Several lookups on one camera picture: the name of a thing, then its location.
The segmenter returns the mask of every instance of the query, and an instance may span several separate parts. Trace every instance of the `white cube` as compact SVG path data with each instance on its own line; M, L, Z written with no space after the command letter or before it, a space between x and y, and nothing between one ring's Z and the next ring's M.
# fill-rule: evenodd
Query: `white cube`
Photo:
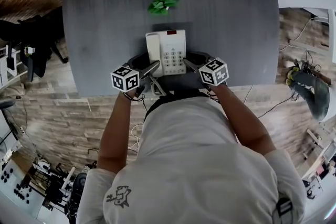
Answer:
M218 57L199 69L202 81L205 84L217 86L229 78L227 64Z
M112 86L119 91L128 92L140 85L139 72L126 67L118 67L111 73Z

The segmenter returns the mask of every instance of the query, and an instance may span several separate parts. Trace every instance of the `person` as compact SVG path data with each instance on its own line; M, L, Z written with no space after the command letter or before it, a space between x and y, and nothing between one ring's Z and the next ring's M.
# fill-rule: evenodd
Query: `person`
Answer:
M199 91L160 98L128 164L134 92L119 94L77 224L302 221L306 191L289 154L229 87L211 88L220 104Z
M336 84L314 69L310 72L293 67L287 74L286 84L307 102L314 119L325 122L336 115Z

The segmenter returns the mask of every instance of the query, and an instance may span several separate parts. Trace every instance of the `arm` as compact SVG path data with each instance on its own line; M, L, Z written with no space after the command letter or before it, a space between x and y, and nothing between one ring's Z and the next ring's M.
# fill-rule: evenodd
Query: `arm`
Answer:
M331 79L329 79L328 77L322 75L320 72L317 72L315 70L312 70L312 73L318 77L319 79L321 79L322 81L324 81L326 84L331 85Z
M245 147L265 155L276 150L264 125L225 85L211 89L217 95L239 141Z
M134 97L134 93L129 92L128 95ZM116 174L125 167L130 115L131 100L120 92L100 141L97 168Z

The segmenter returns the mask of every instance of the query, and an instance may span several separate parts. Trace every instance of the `gray t-shirt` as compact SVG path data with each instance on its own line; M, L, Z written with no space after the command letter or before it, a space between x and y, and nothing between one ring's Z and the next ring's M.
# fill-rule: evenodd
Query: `gray t-shirt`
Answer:
M306 193L288 153L239 145L219 104L189 98L149 114L136 161L89 172L77 223L272 223L279 194L300 222Z

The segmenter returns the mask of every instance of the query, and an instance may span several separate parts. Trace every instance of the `desk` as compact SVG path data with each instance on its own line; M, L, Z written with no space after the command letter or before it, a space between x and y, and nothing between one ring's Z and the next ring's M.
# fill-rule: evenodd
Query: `desk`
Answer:
M180 0L153 16L153 0L63 0L69 59L81 96L109 95L110 72L146 52L145 34L184 29L187 51L228 64L229 86L274 83L279 50L278 0ZM203 88L197 76L165 76L170 90Z

